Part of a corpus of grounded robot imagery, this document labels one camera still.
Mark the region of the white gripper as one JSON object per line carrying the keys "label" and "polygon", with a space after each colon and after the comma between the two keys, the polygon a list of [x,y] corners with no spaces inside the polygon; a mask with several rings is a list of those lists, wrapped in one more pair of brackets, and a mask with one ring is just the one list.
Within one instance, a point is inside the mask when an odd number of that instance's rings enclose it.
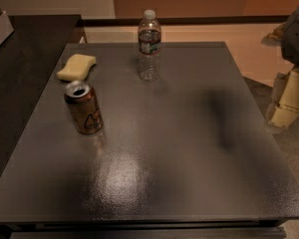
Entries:
{"label": "white gripper", "polygon": [[[281,45],[282,57],[299,65],[299,6],[285,23],[279,24],[261,40],[270,47]],[[299,66],[287,74],[279,73],[274,81],[268,122],[276,127],[289,127],[299,116]]]}

